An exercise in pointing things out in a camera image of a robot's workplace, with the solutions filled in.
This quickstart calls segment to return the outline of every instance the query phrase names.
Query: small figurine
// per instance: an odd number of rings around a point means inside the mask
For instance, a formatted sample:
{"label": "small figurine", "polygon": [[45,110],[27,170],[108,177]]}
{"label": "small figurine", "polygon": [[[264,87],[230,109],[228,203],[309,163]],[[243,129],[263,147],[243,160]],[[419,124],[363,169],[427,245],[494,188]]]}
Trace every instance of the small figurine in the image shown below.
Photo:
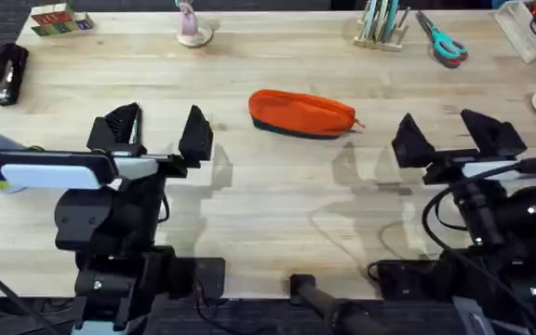
{"label": "small figurine", "polygon": [[192,0],[175,0],[180,11],[177,40],[186,47],[201,47],[212,39],[212,27],[197,19],[191,2]]}

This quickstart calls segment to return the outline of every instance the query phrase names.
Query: zipper pull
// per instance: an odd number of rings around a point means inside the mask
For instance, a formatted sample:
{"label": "zipper pull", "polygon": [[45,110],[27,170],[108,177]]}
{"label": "zipper pull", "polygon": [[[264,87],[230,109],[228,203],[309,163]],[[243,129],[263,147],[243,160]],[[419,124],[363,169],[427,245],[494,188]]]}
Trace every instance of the zipper pull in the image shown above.
{"label": "zipper pull", "polygon": [[360,127],[365,127],[365,124],[357,119],[355,119],[355,123],[358,124]]}

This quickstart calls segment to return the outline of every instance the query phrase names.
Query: teal scissors handle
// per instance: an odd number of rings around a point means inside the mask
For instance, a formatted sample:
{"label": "teal scissors handle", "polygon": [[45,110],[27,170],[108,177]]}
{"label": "teal scissors handle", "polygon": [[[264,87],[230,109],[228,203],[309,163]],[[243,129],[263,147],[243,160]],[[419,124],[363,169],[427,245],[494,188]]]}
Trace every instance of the teal scissors handle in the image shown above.
{"label": "teal scissors handle", "polygon": [[432,38],[434,40],[434,50],[443,58],[449,60],[466,60],[468,51],[461,42],[455,41],[445,33],[433,27]]}

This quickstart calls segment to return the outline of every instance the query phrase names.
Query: floor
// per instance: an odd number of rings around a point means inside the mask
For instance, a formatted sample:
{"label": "floor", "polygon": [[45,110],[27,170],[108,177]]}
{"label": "floor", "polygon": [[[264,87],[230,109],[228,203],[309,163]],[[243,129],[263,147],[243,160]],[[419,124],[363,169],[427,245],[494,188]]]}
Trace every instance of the floor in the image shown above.
{"label": "floor", "polygon": [[[57,3],[47,0],[0,0],[0,46],[16,40],[30,8]],[[405,0],[413,8],[473,8],[482,0]],[[76,10],[87,11],[168,11],[174,10],[171,0],[74,0]],[[329,10],[359,8],[360,0],[195,0],[197,10]],[[449,305],[431,302],[364,301],[365,308],[379,321],[404,329],[408,334],[460,335],[463,330],[454,309]],[[45,334],[36,329],[30,319],[16,316],[1,309],[14,309],[7,301],[0,301],[0,335]],[[61,324],[66,333],[67,311],[54,312],[47,317]],[[252,330],[263,322],[279,325],[278,333],[326,334],[322,321],[311,311],[291,306],[287,301],[231,301],[220,307],[218,319],[230,327]],[[151,316],[149,335],[212,334],[222,333],[211,329],[199,319],[195,308],[185,301],[161,301]]]}

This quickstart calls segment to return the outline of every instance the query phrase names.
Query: toy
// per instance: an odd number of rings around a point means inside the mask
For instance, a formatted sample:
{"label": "toy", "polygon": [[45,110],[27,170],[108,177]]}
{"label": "toy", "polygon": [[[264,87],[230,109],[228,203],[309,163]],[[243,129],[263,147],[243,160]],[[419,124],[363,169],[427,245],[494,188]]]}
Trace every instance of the toy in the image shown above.
{"label": "toy", "polygon": [[31,28],[39,36],[66,34],[94,28],[94,22],[86,12],[74,13],[68,4],[33,7],[30,16],[38,23]]}
{"label": "toy", "polygon": [[212,39],[212,27],[199,20],[194,13],[190,0],[175,0],[179,7],[179,30],[177,40],[186,47],[201,47]]}

